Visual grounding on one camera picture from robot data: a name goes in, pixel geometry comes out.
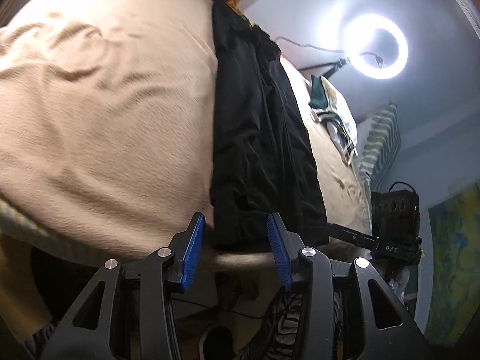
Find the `right gloved hand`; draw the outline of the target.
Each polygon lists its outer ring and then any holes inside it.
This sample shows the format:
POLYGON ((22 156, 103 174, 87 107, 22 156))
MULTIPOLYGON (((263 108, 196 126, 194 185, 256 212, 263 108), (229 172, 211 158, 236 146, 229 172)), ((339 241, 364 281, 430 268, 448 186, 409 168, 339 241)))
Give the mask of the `right gloved hand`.
POLYGON ((410 270, 408 267, 396 267, 385 277, 389 288, 402 304, 404 303, 405 289, 409 279, 410 270))

